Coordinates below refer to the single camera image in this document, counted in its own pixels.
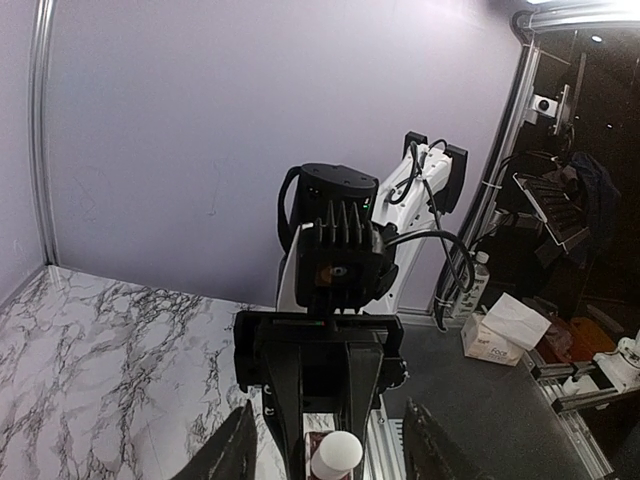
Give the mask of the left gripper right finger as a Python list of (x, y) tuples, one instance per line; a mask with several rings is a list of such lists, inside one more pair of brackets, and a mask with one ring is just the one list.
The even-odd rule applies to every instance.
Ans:
[(406, 402), (402, 436), (407, 479), (492, 479), (469, 459), (429, 410), (412, 398)]

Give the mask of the red nail polish bottle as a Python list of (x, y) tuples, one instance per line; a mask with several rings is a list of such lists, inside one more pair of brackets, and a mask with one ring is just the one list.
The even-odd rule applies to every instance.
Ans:
[(364, 448), (348, 431), (313, 431), (305, 434), (305, 478), (308, 480), (354, 479)]

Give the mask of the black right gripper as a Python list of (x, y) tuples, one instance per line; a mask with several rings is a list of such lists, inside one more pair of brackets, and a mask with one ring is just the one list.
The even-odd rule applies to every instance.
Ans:
[(330, 382), (344, 371), (343, 347), (353, 343), (347, 349), (345, 427), (363, 446), (376, 391), (397, 388), (406, 380), (400, 353), (404, 330), (396, 315), (320, 317), (243, 310), (235, 316), (233, 337), (236, 380), (244, 392), (263, 385), (263, 415), (288, 479), (305, 478), (302, 365), (311, 375), (304, 383), (307, 395), (333, 395), (337, 389)]

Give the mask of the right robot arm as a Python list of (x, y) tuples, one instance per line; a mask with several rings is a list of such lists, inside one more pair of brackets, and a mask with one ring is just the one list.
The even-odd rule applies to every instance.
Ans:
[(306, 163), (281, 184), (276, 306), (236, 315), (234, 361), (239, 387), (262, 392), (289, 479), (306, 475), (306, 415), (330, 414), (364, 440), (381, 395), (406, 380), (398, 305), (422, 244), (466, 252), (439, 218), (457, 204), (467, 153), (412, 133), (404, 151), (385, 180)]

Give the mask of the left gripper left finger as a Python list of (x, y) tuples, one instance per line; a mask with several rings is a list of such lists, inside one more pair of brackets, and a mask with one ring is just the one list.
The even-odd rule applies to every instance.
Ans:
[(252, 480), (258, 434), (252, 402), (234, 409), (172, 480)]

